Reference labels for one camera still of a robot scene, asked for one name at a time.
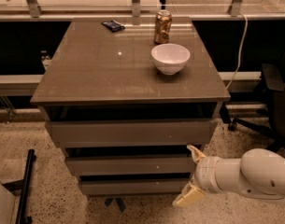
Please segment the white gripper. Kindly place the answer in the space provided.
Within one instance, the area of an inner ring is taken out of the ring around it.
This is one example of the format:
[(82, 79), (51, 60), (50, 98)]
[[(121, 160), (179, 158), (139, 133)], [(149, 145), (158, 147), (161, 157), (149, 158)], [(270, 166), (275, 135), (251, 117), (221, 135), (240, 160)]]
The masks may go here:
[(216, 178), (217, 164), (221, 158), (206, 157), (201, 150), (193, 145), (187, 145), (187, 149), (190, 150), (192, 160), (197, 164), (194, 177), (201, 189), (192, 182), (188, 182), (179, 196), (172, 202), (174, 207), (186, 207), (191, 203), (200, 201), (205, 197), (203, 190), (211, 194), (223, 193)]

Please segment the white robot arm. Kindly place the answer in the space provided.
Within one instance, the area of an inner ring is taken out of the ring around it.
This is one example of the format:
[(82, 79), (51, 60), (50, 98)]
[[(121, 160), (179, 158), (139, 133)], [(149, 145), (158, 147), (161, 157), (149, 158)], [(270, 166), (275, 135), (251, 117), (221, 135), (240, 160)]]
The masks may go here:
[(187, 145), (196, 168), (192, 178), (173, 201), (186, 207), (207, 193), (233, 192), (240, 196), (270, 203), (285, 203), (285, 158), (273, 151), (254, 148), (240, 159), (206, 156)]

